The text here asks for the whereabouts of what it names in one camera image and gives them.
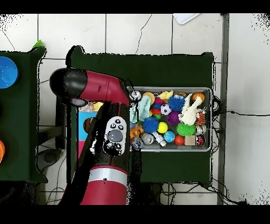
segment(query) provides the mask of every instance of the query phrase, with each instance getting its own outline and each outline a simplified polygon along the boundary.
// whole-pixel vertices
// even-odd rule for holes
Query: red ball
[[[184,137],[182,137],[180,135],[175,136],[175,144],[182,145],[184,143],[185,143]]]

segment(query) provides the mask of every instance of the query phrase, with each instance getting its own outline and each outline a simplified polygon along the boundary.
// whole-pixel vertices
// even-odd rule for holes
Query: blue ball
[[[145,133],[152,134],[158,130],[158,120],[155,117],[148,117],[142,123],[142,129]]]
[[[175,140],[175,134],[172,131],[167,131],[164,135],[163,135],[164,139],[166,142],[173,142]]]
[[[180,95],[171,96],[168,100],[168,105],[171,110],[180,112],[185,104],[185,98]]]

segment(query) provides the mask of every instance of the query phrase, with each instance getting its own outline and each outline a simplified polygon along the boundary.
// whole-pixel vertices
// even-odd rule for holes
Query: gray tray
[[[144,148],[141,150],[142,152],[206,152],[211,149],[212,147],[212,90],[205,87],[134,87],[135,90],[140,91],[140,93],[144,92],[152,92],[153,94],[157,93],[159,94],[161,91],[167,90],[174,92],[185,92],[188,94],[193,94],[195,92],[202,92],[205,95],[205,100],[200,105],[200,108],[203,109],[206,107],[206,127],[207,131],[204,134],[205,137],[205,143],[202,146],[187,146],[187,145],[176,145],[173,143],[167,143],[165,147],[161,147],[157,143],[152,143],[151,145],[144,145]],[[173,131],[175,134],[176,126],[175,125],[168,125],[168,130]]]

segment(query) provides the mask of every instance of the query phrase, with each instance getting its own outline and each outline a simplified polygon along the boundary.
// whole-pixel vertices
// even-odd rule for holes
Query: dark green surface
[[[130,79],[134,86],[212,87],[214,57],[211,53],[165,56],[85,54],[80,46],[70,53],[71,67]],[[142,152],[141,181],[196,181],[208,186],[210,152]]]
[[[37,66],[45,48],[30,52],[3,52],[13,60],[18,80],[0,89],[0,139],[5,155],[0,163],[0,181],[46,182],[35,167],[37,146]]]

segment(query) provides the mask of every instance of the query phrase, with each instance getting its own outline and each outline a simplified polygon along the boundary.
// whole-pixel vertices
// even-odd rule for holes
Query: toy
[[[175,92],[175,95],[181,95],[183,97],[187,97],[187,94],[185,92]]]
[[[196,92],[192,95],[192,100],[195,101],[197,97],[200,97],[202,101],[205,100],[205,95],[201,92]]]
[[[203,101],[200,97],[197,97],[191,106],[187,107],[186,111],[182,111],[179,115],[179,120],[187,125],[193,125],[196,121],[196,113],[200,112],[201,109],[197,109]]]
[[[135,137],[132,141],[132,147],[135,149],[143,148],[143,141],[140,138]]]
[[[141,121],[144,121],[144,119],[149,117],[150,101],[151,99],[149,96],[143,96],[137,104],[133,104],[129,108],[130,122],[136,123],[138,121],[137,112],[139,113],[139,120]]]
[[[201,135],[196,136],[196,145],[201,146],[205,143],[205,138]]]
[[[181,136],[193,135],[196,131],[196,125],[184,125],[179,123],[176,127],[176,131]]]
[[[141,136],[141,139],[143,140],[143,142],[146,144],[146,145],[150,145],[153,143],[154,141],[154,137],[151,135],[151,134],[147,134],[147,133],[144,133],[142,136]]]
[[[205,125],[197,125],[196,126],[196,133],[195,135],[203,135],[206,132],[206,126]]]
[[[162,104],[153,103],[152,108],[154,108],[154,109],[159,109],[159,110],[160,110],[161,105],[162,105]]]
[[[131,99],[132,102],[140,101],[141,93],[139,91],[134,90],[129,94],[129,98]]]
[[[163,104],[164,101],[163,101],[162,99],[156,97],[156,98],[155,98],[155,103],[156,103],[156,104]]]
[[[159,109],[155,109],[155,108],[152,108],[152,109],[151,109],[151,112],[152,112],[153,114],[161,114],[161,111],[160,111]]]
[[[160,122],[158,125],[158,132],[163,134],[168,130],[168,125],[165,122]]]
[[[165,132],[163,137],[164,137],[166,142],[173,142],[173,140],[175,140],[175,134],[170,130]]]
[[[168,104],[162,104],[160,111],[163,115],[169,115],[171,113],[171,108]]]
[[[167,115],[168,124],[178,125],[180,123],[179,120],[179,112],[172,111],[169,115]]]
[[[143,132],[144,130],[141,125],[138,125],[137,127],[130,129],[129,131],[130,139],[135,138],[136,136],[138,136],[140,133],[142,134]]]
[[[173,111],[180,112],[185,104],[185,98],[180,95],[174,95],[169,98],[168,104]]]
[[[5,146],[2,141],[0,141],[0,163],[4,157],[5,154]]]
[[[154,101],[155,101],[155,96],[154,96],[154,94],[153,93],[151,93],[151,92],[145,92],[142,96],[149,96],[150,97],[150,99],[151,99],[151,105],[154,103]]]
[[[182,137],[180,135],[175,136],[175,144],[176,145],[182,145],[184,143],[185,143],[184,137]]]
[[[158,129],[158,120],[155,117],[146,118],[142,123],[142,128],[148,134],[156,132]]]
[[[162,147],[166,146],[167,143],[161,135],[159,135],[157,132],[153,132],[152,135],[156,138],[156,142],[158,144],[160,144]]]
[[[154,114],[154,116],[157,118],[157,120],[159,120],[161,118],[160,114]]]
[[[185,145],[196,145],[195,135],[190,135],[185,137]]]
[[[204,125],[204,124],[205,124],[205,111],[202,110],[201,112],[196,114],[195,125]]]
[[[173,91],[171,90],[170,92],[164,91],[162,94],[159,95],[160,99],[169,99],[173,95]]]

